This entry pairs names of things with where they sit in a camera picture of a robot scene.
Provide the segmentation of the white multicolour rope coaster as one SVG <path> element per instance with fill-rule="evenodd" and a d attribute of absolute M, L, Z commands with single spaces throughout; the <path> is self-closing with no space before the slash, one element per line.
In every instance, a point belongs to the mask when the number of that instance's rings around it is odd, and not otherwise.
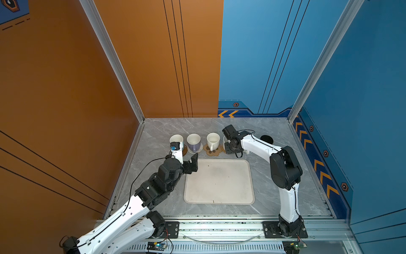
<path fill-rule="evenodd" d="M 200 153 L 203 150 L 203 147 L 204 146 L 202 144 L 200 144 L 200 147 L 199 147 L 199 149 L 197 151 L 193 151 L 192 149 L 190 149 L 188 147 L 188 152 L 191 153 L 191 154 Z"/>

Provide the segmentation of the scratched brown wooden round coaster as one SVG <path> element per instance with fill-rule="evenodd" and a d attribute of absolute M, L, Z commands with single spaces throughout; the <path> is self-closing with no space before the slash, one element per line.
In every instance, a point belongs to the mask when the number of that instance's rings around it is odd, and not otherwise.
<path fill-rule="evenodd" d="M 182 150 L 182 155 L 185 156 L 188 152 L 188 147 L 184 147 Z"/>

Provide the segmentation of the white mug purple handle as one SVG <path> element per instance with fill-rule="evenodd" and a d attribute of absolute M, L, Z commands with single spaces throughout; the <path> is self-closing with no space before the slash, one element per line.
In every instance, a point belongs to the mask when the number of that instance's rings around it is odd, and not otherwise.
<path fill-rule="evenodd" d="M 192 149 L 193 151 L 197 151 L 201 144 L 201 137 L 198 134 L 190 134 L 187 136 L 187 147 Z"/>

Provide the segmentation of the cork paw print coaster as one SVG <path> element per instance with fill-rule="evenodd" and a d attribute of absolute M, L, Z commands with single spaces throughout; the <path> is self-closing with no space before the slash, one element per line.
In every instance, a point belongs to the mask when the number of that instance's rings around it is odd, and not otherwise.
<path fill-rule="evenodd" d="M 208 156 L 211 156 L 211 157 L 216 156 L 217 157 L 223 152 L 223 147 L 219 146 L 217 149 L 211 151 L 210 147 L 208 145 L 204 145 L 203 151 L 205 151 Z"/>

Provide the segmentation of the plain white mug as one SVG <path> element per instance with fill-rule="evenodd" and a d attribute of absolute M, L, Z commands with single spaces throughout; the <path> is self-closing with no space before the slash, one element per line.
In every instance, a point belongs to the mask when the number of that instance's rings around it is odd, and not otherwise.
<path fill-rule="evenodd" d="M 210 133 L 207 135 L 207 151 L 214 152 L 219 147 L 220 143 L 220 136 L 217 133 Z"/>

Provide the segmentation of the white mug blue handle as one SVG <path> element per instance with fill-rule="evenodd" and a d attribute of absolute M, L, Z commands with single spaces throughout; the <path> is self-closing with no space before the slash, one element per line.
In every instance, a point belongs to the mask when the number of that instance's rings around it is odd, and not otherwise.
<path fill-rule="evenodd" d="M 183 150 L 184 149 L 184 138 L 182 135 L 180 134 L 175 134 L 173 136 L 170 137 L 170 143 L 172 142 L 179 142 L 180 143 L 180 149 Z"/>

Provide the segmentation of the black mug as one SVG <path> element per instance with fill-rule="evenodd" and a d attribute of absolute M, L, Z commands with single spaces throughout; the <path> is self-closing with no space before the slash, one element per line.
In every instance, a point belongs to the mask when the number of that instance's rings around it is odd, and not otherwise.
<path fill-rule="evenodd" d="M 269 136 L 269 135 L 262 135 L 262 136 L 260 137 L 260 139 L 261 139 L 262 141 L 268 143 L 268 144 L 271 144 L 271 145 L 274 143 L 274 139 L 273 139 L 271 136 Z"/>

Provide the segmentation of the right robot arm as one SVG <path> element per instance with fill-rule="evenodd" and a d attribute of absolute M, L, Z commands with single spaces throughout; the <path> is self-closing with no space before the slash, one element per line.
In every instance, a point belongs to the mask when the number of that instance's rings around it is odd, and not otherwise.
<path fill-rule="evenodd" d="M 303 170 L 294 150 L 289 146 L 274 145 L 274 140 L 269 135 L 257 138 L 253 132 L 237 131 L 233 125 L 225 127 L 222 133 L 227 139 L 227 154 L 238 155 L 246 150 L 270 164 L 271 178 L 278 186 L 280 194 L 279 234 L 285 238 L 299 237 L 304 229 L 298 198 Z"/>

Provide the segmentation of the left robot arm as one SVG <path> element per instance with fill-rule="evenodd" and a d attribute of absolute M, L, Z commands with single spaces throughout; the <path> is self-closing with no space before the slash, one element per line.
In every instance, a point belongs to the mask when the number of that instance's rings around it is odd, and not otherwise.
<path fill-rule="evenodd" d="M 174 190 L 184 174 L 198 170 L 198 154 L 180 162 L 166 156 L 158 171 L 131 192 L 126 204 L 87 234 L 62 238 L 59 246 L 65 254 L 121 254 L 131 244 L 165 235 L 165 220 L 155 210 Z"/>

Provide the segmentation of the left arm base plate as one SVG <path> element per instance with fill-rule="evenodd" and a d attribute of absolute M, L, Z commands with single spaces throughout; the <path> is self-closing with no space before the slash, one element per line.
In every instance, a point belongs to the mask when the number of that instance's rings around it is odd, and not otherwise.
<path fill-rule="evenodd" d="M 179 221 L 169 221 L 165 223 L 165 226 L 162 227 L 157 232 L 154 232 L 150 239 L 177 239 L 179 237 Z"/>

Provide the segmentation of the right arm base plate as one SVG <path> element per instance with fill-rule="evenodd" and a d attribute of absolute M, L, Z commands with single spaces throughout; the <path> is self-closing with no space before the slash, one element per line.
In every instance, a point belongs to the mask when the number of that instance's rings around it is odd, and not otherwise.
<path fill-rule="evenodd" d="M 267 239 L 271 238 L 308 238 L 305 224 L 300 219 L 293 223 L 264 221 L 262 222 L 263 232 Z"/>

